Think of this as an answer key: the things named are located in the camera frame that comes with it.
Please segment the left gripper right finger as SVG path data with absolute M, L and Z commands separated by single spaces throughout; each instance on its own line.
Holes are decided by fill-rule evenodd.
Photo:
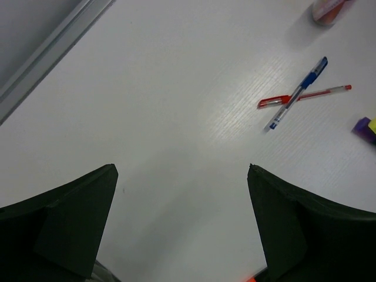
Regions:
M 375 214 L 333 202 L 257 165 L 247 182 L 267 266 L 255 281 L 374 281 Z

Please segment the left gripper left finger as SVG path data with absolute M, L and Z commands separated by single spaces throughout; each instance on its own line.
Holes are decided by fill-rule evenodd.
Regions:
M 90 279 L 117 181 L 107 164 L 1 207 L 1 281 Z

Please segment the orange cap highlighter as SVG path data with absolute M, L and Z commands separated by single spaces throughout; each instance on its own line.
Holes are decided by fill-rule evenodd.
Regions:
M 246 282 L 269 282 L 270 278 L 268 276 L 268 268 L 259 271 L 255 276 L 250 277 Z

